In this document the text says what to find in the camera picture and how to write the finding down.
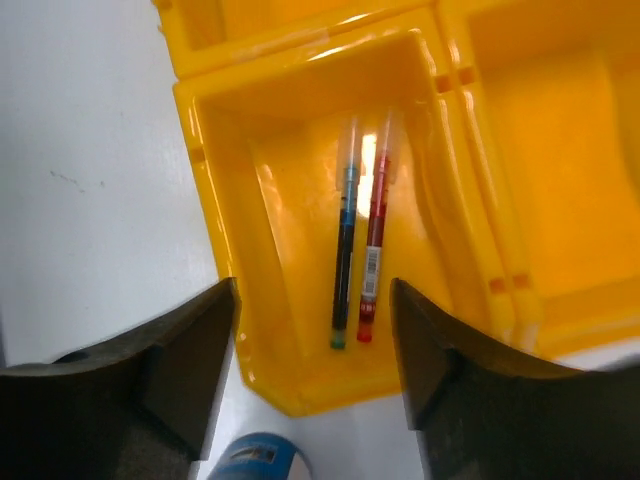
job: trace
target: pen tip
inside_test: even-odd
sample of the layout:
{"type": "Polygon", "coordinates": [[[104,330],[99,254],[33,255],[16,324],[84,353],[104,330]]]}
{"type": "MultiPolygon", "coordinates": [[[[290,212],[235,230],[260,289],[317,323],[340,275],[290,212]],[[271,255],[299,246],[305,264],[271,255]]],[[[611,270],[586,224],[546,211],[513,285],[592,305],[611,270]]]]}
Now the pen tip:
{"type": "Polygon", "coordinates": [[[333,334],[331,335],[331,348],[333,348],[334,350],[344,350],[345,345],[346,342],[344,332],[334,330],[333,334]]]}
{"type": "Polygon", "coordinates": [[[370,343],[373,339],[371,325],[360,325],[358,328],[358,341],[370,343]]]}

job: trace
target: yellow plastic bin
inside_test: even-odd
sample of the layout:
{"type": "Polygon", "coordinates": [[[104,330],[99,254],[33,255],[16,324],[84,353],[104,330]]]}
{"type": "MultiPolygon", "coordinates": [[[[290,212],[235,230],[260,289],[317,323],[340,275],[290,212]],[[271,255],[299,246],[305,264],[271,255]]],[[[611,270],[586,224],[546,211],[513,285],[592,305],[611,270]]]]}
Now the yellow plastic bin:
{"type": "Polygon", "coordinates": [[[640,334],[640,2],[441,0],[514,299],[555,357],[640,334]]]}
{"type": "Polygon", "coordinates": [[[402,277],[508,340],[511,298],[433,12],[418,9],[180,82],[182,127],[221,277],[236,276],[247,385],[292,416],[400,391],[388,286],[402,277]],[[406,135],[389,193],[374,340],[329,348],[340,192],[337,140],[365,126],[351,304],[362,283],[375,131],[388,105],[406,135]]]}
{"type": "Polygon", "coordinates": [[[180,79],[250,61],[433,0],[153,0],[180,79]]]}

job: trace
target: red pen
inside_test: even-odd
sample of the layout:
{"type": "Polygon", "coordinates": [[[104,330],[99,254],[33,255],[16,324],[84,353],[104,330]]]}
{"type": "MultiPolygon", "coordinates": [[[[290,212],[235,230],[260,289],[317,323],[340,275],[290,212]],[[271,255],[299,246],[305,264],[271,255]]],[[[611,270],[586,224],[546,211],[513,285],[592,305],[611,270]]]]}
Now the red pen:
{"type": "Polygon", "coordinates": [[[376,314],[378,279],[384,237],[384,222],[387,215],[387,191],[392,171],[392,150],[399,133],[400,118],[394,109],[389,109],[380,126],[376,138],[376,159],[369,210],[369,231],[367,233],[367,253],[365,258],[364,281],[360,297],[360,322],[358,340],[364,343],[373,338],[373,320],[376,314]]]}

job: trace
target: pen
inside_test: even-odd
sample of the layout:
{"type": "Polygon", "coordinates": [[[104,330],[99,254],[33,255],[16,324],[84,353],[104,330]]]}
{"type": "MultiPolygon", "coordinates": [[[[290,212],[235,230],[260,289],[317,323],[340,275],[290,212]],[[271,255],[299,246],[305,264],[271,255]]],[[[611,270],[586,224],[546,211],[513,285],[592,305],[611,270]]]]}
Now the pen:
{"type": "Polygon", "coordinates": [[[358,322],[358,340],[369,343],[373,338],[373,320],[376,314],[378,280],[384,237],[384,222],[387,215],[387,191],[391,174],[391,151],[398,134],[398,114],[393,109],[387,111],[376,138],[376,159],[369,209],[369,228],[367,232],[367,252],[365,258],[364,280],[360,297],[360,320],[358,322]]]}
{"type": "Polygon", "coordinates": [[[340,143],[336,168],[336,186],[342,191],[336,280],[333,291],[333,318],[331,348],[344,349],[345,330],[349,316],[349,284],[351,282],[351,257],[356,224],[356,203],[360,183],[362,135],[357,117],[352,117],[345,128],[340,143]]]}

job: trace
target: yellow storage bin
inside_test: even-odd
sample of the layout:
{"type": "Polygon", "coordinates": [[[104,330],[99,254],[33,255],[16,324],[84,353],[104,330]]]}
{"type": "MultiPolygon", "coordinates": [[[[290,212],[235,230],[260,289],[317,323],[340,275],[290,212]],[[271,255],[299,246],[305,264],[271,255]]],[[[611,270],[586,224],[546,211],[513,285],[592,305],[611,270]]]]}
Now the yellow storage bin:
{"type": "Polygon", "coordinates": [[[153,0],[178,78],[246,62],[432,0],[153,0]]]}
{"type": "Polygon", "coordinates": [[[640,2],[441,0],[516,309],[546,357],[640,333],[640,2]]]}
{"type": "Polygon", "coordinates": [[[220,276],[242,298],[236,349],[244,380],[285,413],[318,413],[400,391],[389,320],[393,277],[508,340],[514,311],[464,141],[449,61],[424,8],[229,66],[175,87],[220,276]],[[337,141],[361,114],[351,304],[358,305],[375,131],[404,113],[373,343],[329,348],[340,192],[337,141]]]}

